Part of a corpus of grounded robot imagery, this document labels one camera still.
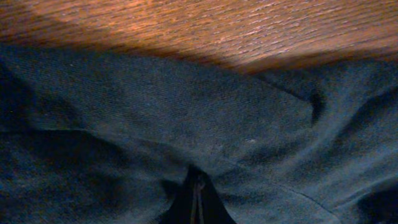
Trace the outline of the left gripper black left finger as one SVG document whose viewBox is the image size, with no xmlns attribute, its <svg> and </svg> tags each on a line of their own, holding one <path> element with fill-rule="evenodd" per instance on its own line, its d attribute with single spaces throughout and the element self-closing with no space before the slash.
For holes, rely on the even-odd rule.
<svg viewBox="0 0 398 224">
<path fill-rule="evenodd" d="M 164 213 L 160 224 L 195 224 L 196 223 L 196 171 L 189 166 L 183 184 L 170 208 Z"/>
</svg>

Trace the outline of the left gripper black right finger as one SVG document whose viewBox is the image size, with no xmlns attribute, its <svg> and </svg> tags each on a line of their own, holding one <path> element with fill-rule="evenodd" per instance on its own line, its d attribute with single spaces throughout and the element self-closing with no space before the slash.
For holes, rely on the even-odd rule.
<svg viewBox="0 0 398 224">
<path fill-rule="evenodd" d="M 227 212 L 211 180 L 204 172 L 196 177 L 196 223 L 236 224 Z"/>
</svg>

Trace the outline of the black t-shirt with white logo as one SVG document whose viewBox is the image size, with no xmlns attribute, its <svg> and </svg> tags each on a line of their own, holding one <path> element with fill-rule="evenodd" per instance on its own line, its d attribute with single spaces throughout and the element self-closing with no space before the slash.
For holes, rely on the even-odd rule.
<svg viewBox="0 0 398 224">
<path fill-rule="evenodd" d="M 397 64 L 1 46 L 2 223 L 159 223 L 189 166 L 236 223 L 396 223 Z"/>
</svg>

